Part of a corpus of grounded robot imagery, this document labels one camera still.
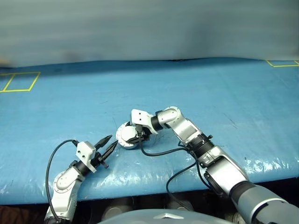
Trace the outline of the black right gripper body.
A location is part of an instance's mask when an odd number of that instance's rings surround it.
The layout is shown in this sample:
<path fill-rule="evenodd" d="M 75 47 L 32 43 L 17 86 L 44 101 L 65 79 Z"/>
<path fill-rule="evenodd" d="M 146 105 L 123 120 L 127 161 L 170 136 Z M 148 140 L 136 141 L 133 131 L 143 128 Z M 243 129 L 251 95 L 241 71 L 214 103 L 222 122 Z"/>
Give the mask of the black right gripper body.
<path fill-rule="evenodd" d="M 137 132 L 136 143 L 138 143 L 139 141 L 147 141 L 150 139 L 150 135 L 152 133 L 147 127 L 136 125 L 135 129 Z"/>

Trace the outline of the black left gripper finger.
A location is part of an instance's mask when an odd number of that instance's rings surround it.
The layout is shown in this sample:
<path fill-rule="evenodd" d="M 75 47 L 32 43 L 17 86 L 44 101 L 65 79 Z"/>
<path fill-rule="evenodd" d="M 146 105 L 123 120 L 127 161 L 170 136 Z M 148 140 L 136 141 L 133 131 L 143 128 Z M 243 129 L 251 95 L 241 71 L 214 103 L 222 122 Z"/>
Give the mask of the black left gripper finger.
<path fill-rule="evenodd" d="M 103 161 L 105 161 L 110 156 L 110 154 L 115 150 L 117 144 L 118 144 L 118 141 L 116 140 L 115 142 L 113 142 L 112 144 L 110 144 L 108 146 L 108 148 L 106 149 L 106 151 L 102 155 L 102 160 Z"/>
<path fill-rule="evenodd" d="M 104 147 L 108 142 L 109 140 L 112 138 L 112 135 L 108 135 L 104 138 L 102 138 L 101 140 L 99 140 L 95 145 L 95 149 L 96 150 L 99 150 L 100 148 Z"/>

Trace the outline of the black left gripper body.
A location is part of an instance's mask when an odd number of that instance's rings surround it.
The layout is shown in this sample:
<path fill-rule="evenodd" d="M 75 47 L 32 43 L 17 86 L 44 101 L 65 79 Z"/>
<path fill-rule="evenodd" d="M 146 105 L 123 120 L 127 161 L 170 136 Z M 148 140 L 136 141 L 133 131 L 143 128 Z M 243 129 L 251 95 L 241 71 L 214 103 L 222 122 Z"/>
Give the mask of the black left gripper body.
<path fill-rule="evenodd" d="M 109 167 L 109 165 L 105 162 L 108 155 L 107 153 L 101 154 L 99 152 L 95 153 L 95 157 L 92 159 L 92 166 L 97 168 L 98 166 L 102 165 L 105 169 Z"/>

